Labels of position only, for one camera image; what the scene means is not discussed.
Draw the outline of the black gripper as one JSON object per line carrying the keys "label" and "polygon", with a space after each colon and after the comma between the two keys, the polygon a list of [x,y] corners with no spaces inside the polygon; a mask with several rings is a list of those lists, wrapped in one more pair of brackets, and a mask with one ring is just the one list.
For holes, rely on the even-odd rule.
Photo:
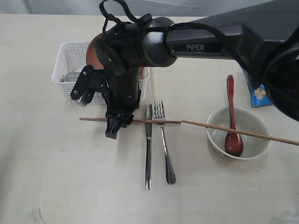
{"label": "black gripper", "polygon": [[105,21],[102,33],[93,40],[93,53],[106,73],[105,136],[116,139],[119,130],[132,123],[140,104],[139,71],[146,65],[142,53],[144,33],[131,22],[117,20],[110,29],[107,24]]}

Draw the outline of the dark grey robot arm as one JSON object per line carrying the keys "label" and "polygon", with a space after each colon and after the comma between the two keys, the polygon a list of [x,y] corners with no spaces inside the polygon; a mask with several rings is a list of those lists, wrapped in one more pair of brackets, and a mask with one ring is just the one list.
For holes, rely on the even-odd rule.
{"label": "dark grey robot arm", "polygon": [[299,3],[274,0],[191,22],[132,15],[128,21],[99,5],[111,29],[94,42],[110,91],[107,137],[129,125],[139,104],[136,72],[140,67],[168,67],[179,57],[235,60],[256,85],[264,85],[271,102],[286,116],[299,118]]}

